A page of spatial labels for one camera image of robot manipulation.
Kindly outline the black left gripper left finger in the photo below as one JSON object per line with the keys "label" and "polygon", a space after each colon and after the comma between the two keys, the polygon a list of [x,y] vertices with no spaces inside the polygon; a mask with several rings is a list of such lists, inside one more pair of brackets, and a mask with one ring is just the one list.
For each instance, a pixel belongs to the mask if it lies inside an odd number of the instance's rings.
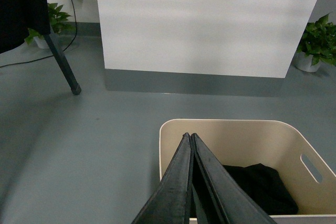
{"label": "black left gripper left finger", "polygon": [[189,223],[192,201],[193,150],[185,133],[156,191],[133,223]]}

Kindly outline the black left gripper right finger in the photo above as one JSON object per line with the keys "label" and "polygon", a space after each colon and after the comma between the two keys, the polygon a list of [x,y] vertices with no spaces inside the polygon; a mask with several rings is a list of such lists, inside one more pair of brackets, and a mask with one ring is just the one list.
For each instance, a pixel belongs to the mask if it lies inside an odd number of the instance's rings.
{"label": "black left gripper right finger", "polygon": [[194,183],[197,223],[275,223],[234,181],[231,175],[196,134],[191,136],[195,167]]}

